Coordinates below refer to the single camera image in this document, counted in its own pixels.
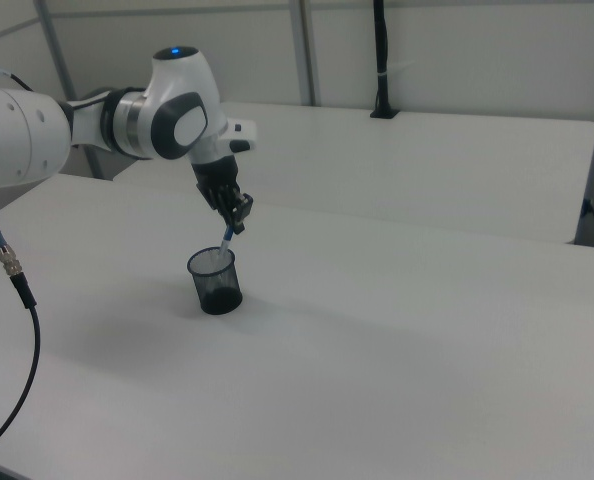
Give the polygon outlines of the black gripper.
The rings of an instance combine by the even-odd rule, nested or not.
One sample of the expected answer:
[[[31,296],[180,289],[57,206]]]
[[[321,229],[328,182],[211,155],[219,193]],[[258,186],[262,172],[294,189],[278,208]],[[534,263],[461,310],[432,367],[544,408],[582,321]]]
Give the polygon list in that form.
[[[237,184],[238,166],[234,155],[219,160],[193,164],[197,188],[213,210],[222,211],[224,221],[234,235],[245,230],[244,222],[250,215],[253,198],[241,193]]]

